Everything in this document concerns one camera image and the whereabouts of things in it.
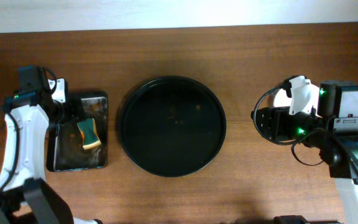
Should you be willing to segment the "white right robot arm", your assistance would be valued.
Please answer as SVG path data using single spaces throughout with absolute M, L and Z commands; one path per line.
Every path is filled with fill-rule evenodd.
M 264 93 L 251 118 L 267 141 L 319 149 L 346 214 L 358 223 L 358 84 L 326 80 L 315 86 L 292 76 Z

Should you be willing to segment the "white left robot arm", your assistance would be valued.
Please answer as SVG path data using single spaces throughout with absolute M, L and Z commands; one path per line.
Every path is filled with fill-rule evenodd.
M 68 204 L 45 178 L 45 136 L 62 117 L 64 79 L 23 81 L 1 107 L 6 146 L 0 173 L 0 223 L 74 223 Z

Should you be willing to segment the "white plate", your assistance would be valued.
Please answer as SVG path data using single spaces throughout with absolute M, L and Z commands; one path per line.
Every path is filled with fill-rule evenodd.
M 291 105 L 291 98 L 287 97 L 284 89 L 279 89 L 273 98 L 273 107 L 289 107 Z

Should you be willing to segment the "yellow green sponge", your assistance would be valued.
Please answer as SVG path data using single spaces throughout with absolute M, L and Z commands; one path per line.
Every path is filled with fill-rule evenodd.
M 77 127 L 81 134 L 82 147 L 84 150 L 89 150 L 101 145 L 94 118 L 87 118 L 78 122 Z

